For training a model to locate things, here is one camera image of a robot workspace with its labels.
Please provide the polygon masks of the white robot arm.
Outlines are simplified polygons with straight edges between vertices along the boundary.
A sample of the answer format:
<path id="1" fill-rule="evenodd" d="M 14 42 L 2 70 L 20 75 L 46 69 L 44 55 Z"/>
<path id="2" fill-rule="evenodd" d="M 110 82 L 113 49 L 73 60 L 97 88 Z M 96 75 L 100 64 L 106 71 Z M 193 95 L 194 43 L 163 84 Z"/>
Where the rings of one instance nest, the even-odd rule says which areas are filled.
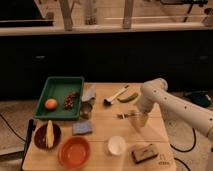
<path id="1" fill-rule="evenodd" d="M 152 111 L 155 103 L 172 111 L 213 142 L 213 112 L 167 92 L 165 79 L 158 78 L 141 84 L 141 95 L 135 105 L 143 114 Z"/>

